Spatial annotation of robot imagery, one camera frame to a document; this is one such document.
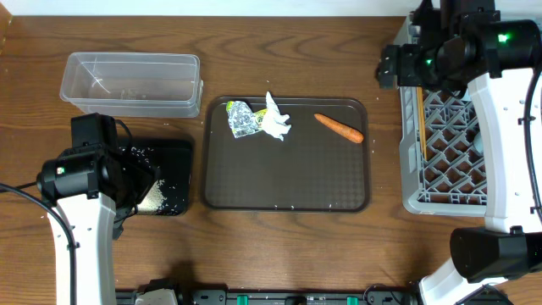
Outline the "white tissue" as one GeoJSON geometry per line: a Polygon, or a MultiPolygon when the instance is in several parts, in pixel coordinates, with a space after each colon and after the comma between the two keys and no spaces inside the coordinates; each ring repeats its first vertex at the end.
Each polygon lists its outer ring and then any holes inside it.
{"type": "Polygon", "coordinates": [[[261,127],[268,135],[273,138],[284,140],[284,136],[287,135],[291,129],[291,125],[287,124],[287,120],[290,118],[288,114],[282,114],[279,111],[279,107],[274,101],[271,93],[266,92],[266,113],[263,116],[261,127]]]}

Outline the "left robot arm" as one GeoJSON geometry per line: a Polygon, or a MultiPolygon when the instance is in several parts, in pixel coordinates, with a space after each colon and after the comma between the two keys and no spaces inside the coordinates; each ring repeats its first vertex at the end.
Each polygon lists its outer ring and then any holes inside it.
{"type": "Polygon", "coordinates": [[[115,119],[71,120],[72,146],[47,160],[36,177],[53,215],[59,304],[115,304],[113,228],[118,203],[133,191],[119,149],[115,119]]]}

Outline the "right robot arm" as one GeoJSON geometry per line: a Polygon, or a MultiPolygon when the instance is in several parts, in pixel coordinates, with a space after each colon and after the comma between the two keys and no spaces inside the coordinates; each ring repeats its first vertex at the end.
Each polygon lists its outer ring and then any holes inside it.
{"type": "Polygon", "coordinates": [[[501,304],[500,283],[541,269],[541,31],[491,1],[424,1],[412,22],[418,42],[383,49],[379,84],[470,96],[488,201],[484,225],[455,229],[450,259],[404,303],[501,304]]]}

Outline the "foil wrapper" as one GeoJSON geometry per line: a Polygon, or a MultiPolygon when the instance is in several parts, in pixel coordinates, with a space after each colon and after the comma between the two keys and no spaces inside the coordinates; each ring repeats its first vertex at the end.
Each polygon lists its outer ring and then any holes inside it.
{"type": "Polygon", "coordinates": [[[228,101],[226,104],[228,124],[234,138],[250,136],[263,130],[263,117],[267,109],[252,112],[249,105],[242,101],[228,101]]]}

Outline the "orange carrot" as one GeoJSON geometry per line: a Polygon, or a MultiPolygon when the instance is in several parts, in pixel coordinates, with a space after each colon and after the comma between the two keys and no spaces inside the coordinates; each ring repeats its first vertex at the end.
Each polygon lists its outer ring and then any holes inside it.
{"type": "Polygon", "coordinates": [[[325,125],[327,128],[337,133],[338,135],[343,136],[349,141],[352,141],[354,143],[362,143],[364,140],[364,135],[360,131],[353,129],[348,125],[344,125],[334,119],[331,119],[328,116],[325,116],[323,114],[314,114],[314,118],[322,125],[325,125]]]}

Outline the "white rice pile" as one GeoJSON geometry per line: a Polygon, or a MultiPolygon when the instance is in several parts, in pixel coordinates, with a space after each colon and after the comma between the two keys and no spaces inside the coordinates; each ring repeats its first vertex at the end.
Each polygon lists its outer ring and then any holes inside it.
{"type": "Polygon", "coordinates": [[[145,165],[158,169],[158,178],[143,201],[139,214],[177,216],[189,203],[191,150],[179,147],[132,147],[145,165]]]}

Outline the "light blue cup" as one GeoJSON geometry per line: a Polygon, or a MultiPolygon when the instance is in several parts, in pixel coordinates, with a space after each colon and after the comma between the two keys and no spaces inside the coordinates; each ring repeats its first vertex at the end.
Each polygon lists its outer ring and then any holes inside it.
{"type": "Polygon", "coordinates": [[[484,144],[482,140],[482,135],[480,133],[478,133],[473,139],[473,149],[478,154],[482,154],[484,152],[484,144]]]}

